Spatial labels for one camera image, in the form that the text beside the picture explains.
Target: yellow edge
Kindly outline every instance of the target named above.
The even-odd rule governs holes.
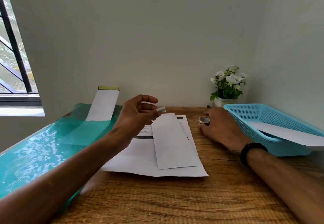
[[[98,89],[100,89],[100,90],[119,90],[119,87],[117,87],[117,86],[102,86],[102,85],[99,85]]]

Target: tabletop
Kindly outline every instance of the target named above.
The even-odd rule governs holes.
[[[205,108],[167,107],[186,115],[209,177],[149,177],[98,172],[67,211],[50,223],[299,223],[288,207],[237,155],[198,129]],[[318,178],[305,157],[283,158]]]

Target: person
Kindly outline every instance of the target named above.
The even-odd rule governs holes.
[[[0,223],[45,223],[107,161],[125,149],[145,125],[161,115],[158,100],[138,95],[124,103],[113,129],[56,168],[0,200]],[[246,151],[245,164],[287,204],[304,223],[324,221],[324,190],[312,177],[261,148],[249,148],[251,138],[243,134],[233,117],[222,108],[208,109],[210,125],[201,131],[233,153]]]

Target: blue plastic basket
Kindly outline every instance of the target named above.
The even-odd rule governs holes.
[[[324,136],[324,132],[321,130],[263,104],[228,104],[224,108],[232,114],[246,135],[250,136],[255,142],[266,146],[269,152],[275,156],[308,155],[312,151],[306,146],[262,133],[251,126],[248,121],[260,121],[313,135]]]

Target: potted plant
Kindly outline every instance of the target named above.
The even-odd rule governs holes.
[[[241,85],[245,85],[248,76],[245,73],[237,75],[240,67],[229,66],[225,72],[219,71],[210,81],[216,84],[216,92],[211,93],[210,100],[214,100],[215,106],[223,107],[226,104],[237,103],[237,98],[243,94]]]

